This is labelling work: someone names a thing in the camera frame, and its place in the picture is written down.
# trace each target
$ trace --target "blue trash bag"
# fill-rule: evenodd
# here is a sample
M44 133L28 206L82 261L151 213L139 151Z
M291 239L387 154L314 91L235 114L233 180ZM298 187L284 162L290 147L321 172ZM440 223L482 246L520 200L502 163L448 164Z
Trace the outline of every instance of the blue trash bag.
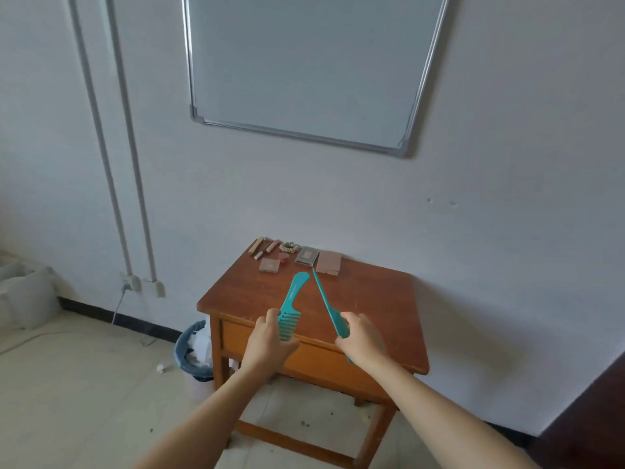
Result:
M174 347L174 359L178 367L200 382L207 382L213 379L213 367L198 367L193 365L187 361L186 356L192 352L192 349L189 348L189 338L192 333L198 332L200 329L204 328L204 326L206 326L206 320L198 321L193 324L189 329L180 334L180 337L176 341L176 346Z

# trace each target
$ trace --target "whiteboard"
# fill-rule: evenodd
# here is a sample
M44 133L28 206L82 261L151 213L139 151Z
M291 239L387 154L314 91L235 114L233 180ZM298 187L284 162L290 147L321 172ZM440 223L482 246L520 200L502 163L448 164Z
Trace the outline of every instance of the whiteboard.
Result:
M183 0L191 117L403 156L448 0Z

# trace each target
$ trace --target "table leg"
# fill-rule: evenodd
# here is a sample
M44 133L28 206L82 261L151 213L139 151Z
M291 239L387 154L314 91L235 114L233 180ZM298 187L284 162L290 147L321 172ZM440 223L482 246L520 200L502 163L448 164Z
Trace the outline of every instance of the table leg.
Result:
M221 355L223 349L223 333L219 318L211 316L211 341L213 342L213 376L215 378L215 390L222 386L230 377L228 358Z
M395 411L397 411L395 405L380 405L364 439L363 447L360 448L360 452L354 460L354 469L367 469L369 467L395 416Z

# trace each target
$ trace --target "table drawer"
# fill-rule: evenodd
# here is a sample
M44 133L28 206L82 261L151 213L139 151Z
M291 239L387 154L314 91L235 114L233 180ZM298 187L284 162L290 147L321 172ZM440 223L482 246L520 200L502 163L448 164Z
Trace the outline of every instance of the table drawer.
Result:
M221 331L223 355L240 359L252 328L222 321ZM284 373L372 402L389 400L382 387L359 367L348 363L344 354L309 343L300 343L298 350L286 361Z

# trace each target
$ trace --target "person's left arm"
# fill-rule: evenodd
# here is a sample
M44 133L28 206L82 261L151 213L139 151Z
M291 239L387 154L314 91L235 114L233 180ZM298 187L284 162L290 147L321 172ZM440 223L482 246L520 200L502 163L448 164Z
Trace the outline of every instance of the person's left arm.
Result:
M150 449L135 469L215 467L249 401L298 348L297 339L280 340L278 314L278 309L270 309L266 318L258 318L241 368L189 419Z

